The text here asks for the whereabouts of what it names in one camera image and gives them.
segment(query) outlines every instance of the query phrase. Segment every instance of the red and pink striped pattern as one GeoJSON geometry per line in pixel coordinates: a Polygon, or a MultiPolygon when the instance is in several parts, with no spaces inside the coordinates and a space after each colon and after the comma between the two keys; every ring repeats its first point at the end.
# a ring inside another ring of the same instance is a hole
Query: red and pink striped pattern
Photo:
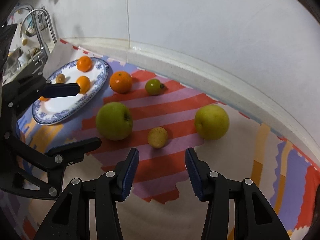
{"type": "MultiPolygon", "coordinates": [[[[218,103],[197,90],[186,88],[176,81],[157,77],[154,73],[138,70],[132,74],[133,86],[128,94],[113,94],[103,99],[125,104],[132,114],[133,131],[122,141],[102,139],[99,149],[91,152],[99,160],[104,171],[109,171],[126,158],[129,149],[136,147],[140,162],[133,184],[133,193],[150,202],[160,203],[179,197],[176,183],[188,179],[184,152],[188,147],[201,145],[194,127],[196,111],[207,104],[218,103]],[[150,97],[144,89],[151,78],[165,84],[162,95],[150,97]],[[161,126],[168,131],[168,144],[162,149],[153,149],[147,135],[153,127],[161,126]]],[[[101,137],[95,128],[95,116],[82,121],[82,129],[74,133],[76,139],[101,137]]]]}

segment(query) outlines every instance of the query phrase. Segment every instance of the faucet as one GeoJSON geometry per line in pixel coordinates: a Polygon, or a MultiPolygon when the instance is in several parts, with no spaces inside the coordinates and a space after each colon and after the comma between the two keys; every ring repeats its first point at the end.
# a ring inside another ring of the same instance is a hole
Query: faucet
{"type": "Polygon", "coordinates": [[[15,13],[17,12],[18,10],[27,10],[29,11],[29,13],[27,14],[27,16],[24,18],[23,22],[21,25],[23,25],[23,23],[25,22],[25,20],[27,19],[27,17],[31,14],[31,17],[32,17],[32,21],[34,23],[34,28],[35,28],[35,31],[36,31],[36,36],[38,38],[38,41],[39,41],[39,44],[40,44],[40,50],[41,52],[43,53],[43,56],[44,56],[44,60],[45,62],[47,61],[49,55],[50,55],[50,51],[49,51],[49,48],[47,46],[47,44],[45,43],[44,41],[44,38],[42,36],[42,33],[41,33],[41,29],[40,29],[40,24],[39,24],[39,19],[38,19],[38,15],[36,14],[36,11],[38,10],[41,10],[45,13],[46,17],[47,17],[47,20],[48,20],[48,24],[49,24],[49,28],[50,28],[50,32],[51,32],[51,35],[52,35],[52,38],[53,38],[53,42],[54,44],[56,44],[57,42],[57,39],[56,39],[56,36],[53,32],[53,28],[52,28],[52,23],[51,23],[51,19],[50,19],[50,15],[48,13],[47,10],[43,9],[43,8],[37,8],[37,9],[34,9],[34,7],[30,4],[20,4],[18,5],[9,15],[8,19],[15,13]]]}

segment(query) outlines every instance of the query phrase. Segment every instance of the white wall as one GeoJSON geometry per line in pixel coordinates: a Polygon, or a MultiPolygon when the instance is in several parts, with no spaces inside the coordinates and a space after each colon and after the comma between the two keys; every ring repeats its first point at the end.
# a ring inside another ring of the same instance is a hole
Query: white wall
{"type": "Polygon", "coordinates": [[[320,25],[296,0],[24,1],[45,5],[60,38],[129,41],[202,60],[208,73],[217,66],[284,108],[306,140],[320,144],[320,25]]]}

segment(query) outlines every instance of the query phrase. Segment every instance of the silver bolt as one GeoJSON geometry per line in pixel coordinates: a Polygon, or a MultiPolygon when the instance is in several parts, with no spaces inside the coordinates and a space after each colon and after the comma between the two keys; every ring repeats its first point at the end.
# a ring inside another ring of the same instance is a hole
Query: silver bolt
{"type": "Polygon", "coordinates": [[[209,175],[213,178],[216,178],[219,176],[219,173],[217,173],[216,171],[210,171],[209,175]]]}
{"type": "Polygon", "coordinates": [[[49,195],[55,197],[57,195],[57,190],[54,187],[49,188],[49,195]]]}
{"type": "Polygon", "coordinates": [[[111,178],[111,177],[113,177],[115,175],[115,172],[114,171],[108,171],[107,173],[106,173],[106,176],[108,177],[108,178],[111,178]]]}
{"type": "Polygon", "coordinates": [[[80,182],[80,180],[78,178],[74,178],[71,183],[72,185],[77,185],[80,182]]]}
{"type": "Polygon", "coordinates": [[[54,158],[54,160],[56,161],[56,163],[62,163],[63,158],[62,158],[61,155],[56,155],[55,158],[54,158]]]}
{"type": "Polygon", "coordinates": [[[253,181],[251,179],[245,179],[244,183],[247,184],[247,185],[252,185],[253,181]]]}

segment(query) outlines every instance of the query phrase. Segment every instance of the blue and white plate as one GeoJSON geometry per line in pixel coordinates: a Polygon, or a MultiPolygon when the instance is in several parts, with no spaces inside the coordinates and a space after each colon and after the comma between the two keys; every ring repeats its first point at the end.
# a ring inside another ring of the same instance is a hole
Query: blue and white plate
{"type": "Polygon", "coordinates": [[[81,72],[77,69],[77,60],[72,61],[55,71],[48,79],[54,84],[57,75],[60,73],[66,77],[66,83],[75,83],[80,76],[87,76],[91,81],[89,91],[82,95],[73,97],[50,98],[43,102],[37,100],[32,105],[32,115],[37,123],[49,125],[61,122],[81,109],[101,89],[108,76],[108,64],[102,59],[92,57],[92,69],[88,72],[81,72]]]}

